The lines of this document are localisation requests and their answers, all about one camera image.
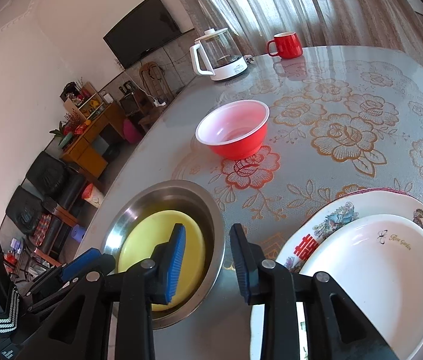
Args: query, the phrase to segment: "red flower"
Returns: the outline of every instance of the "red flower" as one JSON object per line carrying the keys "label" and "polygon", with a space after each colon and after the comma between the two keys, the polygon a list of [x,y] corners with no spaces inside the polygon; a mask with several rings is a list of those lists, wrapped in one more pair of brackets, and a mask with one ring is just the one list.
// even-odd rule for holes
{"label": "red flower", "polygon": [[251,187],[259,189],[273,180],[273,172],[280,167],[280,155],[272,153],[270,146],[262,146],[258,152],[244,160],[222,161],[222,173],[226,182],[239,190]]}

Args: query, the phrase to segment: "screw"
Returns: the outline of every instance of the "screw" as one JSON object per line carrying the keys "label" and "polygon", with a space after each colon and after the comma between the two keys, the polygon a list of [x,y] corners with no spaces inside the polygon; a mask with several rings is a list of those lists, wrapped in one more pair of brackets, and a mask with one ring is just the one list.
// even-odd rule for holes
{"label": "screw", "polygon": [[144,259],[140,265],[142,268],[150,269],[155,266],[155,261],[153,261],[152,259]]}
{"label": "screw", "polygon": [[322,283],[327,283],[330,280],[330,275],[326,272],[318,272],[316,274],[316,279]]}
{"label": "screw", "polygon": [[88,281],[97,281],[100,278],[100,274],[96,271],[88,272],[87,273],[87,280]]}
{"label": "screw", "polygon": [[275,268],[275,265],[276,265],[276,263],[272,259],[264,259],[261,262],[261,266],[263,268],[273,269],[273,268]]}

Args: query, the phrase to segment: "butterfly logo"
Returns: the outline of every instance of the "butterfly logo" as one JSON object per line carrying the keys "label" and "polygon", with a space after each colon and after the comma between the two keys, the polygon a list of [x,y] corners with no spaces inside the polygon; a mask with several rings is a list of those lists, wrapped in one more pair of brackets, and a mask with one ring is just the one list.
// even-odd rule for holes
{"label": "butterfly logo", "polygon": [[385,245],[385,237],[387,235],[388,230],[383,230],[378,232],[378,242],[382,245]]}

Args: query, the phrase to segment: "yellow bowl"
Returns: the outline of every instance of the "yellow bowl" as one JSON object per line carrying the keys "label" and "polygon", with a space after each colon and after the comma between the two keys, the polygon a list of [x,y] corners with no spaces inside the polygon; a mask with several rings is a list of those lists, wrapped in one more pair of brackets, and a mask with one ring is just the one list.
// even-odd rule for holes
{"label": "yellow bowl", "polygon": [[175,223],[182,223],[186,245],[175,296],[167,305],[153,304],[153,311],[171,309],[185,300],[198,285],[205,265],[205,242],[197,223],[183,212],[166,210],[142,220],[124,242],[118,271],[124,272],[143,259],[150,258],[155,246],[170,239]]}

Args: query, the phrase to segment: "white plate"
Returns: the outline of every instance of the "white plate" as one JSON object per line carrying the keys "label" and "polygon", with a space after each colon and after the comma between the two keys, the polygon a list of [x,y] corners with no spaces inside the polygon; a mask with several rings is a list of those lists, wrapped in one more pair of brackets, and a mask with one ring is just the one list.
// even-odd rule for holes
{"label": "white plate", "polygon": [[401,216],[357,219],[328,237],[300,273],[326,271],[393,349],[409,360],[423,344],[423,230]]}
{"label": "white plate", "polygon": [[[305,261],[327,236],[357,218],[375,214],[393,214],[417,223],[423,228],[423,204],[399,191],[374,188],[360,190],[327,204],[314,214],[292,235],[283,246],[276,261],[292,272],[299,272]],[[298,307],[299,321],[304,321],[303,308]],[[253,306],[250,318],[250,360],[260,360],[263,335],[263,305]],[[306,333],[300,330],[300,341],[306,342]],[[300,349],[300,358],[306,356]],[[423,345],[413,357],[423,360]]]}

